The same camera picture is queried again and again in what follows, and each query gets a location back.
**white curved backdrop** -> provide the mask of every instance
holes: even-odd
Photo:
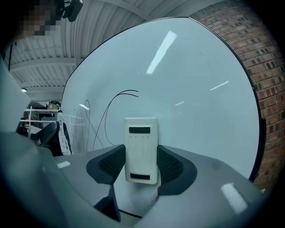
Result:
[[[159,144],[219,159],[249,178],[259,141],[253,89],[233,53],[207,28],[189,18],[155,20],[93,51],[67,81],[62,99],[73,153],[93,150],[92,127],[97,131],[109,102],[124,90],[137,90],[130,93],[139,97],[120,95],[111,103],[111,143],[123,144],[124,118],[157,117]],[[111,146],[104,124],[105,118],[94,150]],[[123,172],[115,183],[118,207],[143,216],[156,186],[128,183]]]

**brick wall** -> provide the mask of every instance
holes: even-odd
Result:
[[[217,33],[237,53],[254,83],[266,145],[255,184],[271,189],[285,163],[285,66],[262,20],[240,1],[223,1],[190,15]]]

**white device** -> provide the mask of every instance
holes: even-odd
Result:
[[[62,111],[58,111],[57,121],[59,122],[58,138],[59,138],[59,144],[61,146],[61,152],[63,155],[70,155],[71,152],[68,146],[67,139],[64,135]]]
[[[126,118],[126,181],[156,184],[157,182],[157,118]]]

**black mount on ceiling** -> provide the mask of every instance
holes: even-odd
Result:
[[[74,22],[83,6],[82,0],[64,1],[64,5],[62,18],[68,18],[70,22]]]

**white shelf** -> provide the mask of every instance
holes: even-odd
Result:
[[[26,109],[25,112],[37,112],[42,114],[57,114],[58,109]]]
[[[56,122],[56,120],[28,120],[28,119],[22,119],[20,122],[36,122],[36,123],[53,123]]]

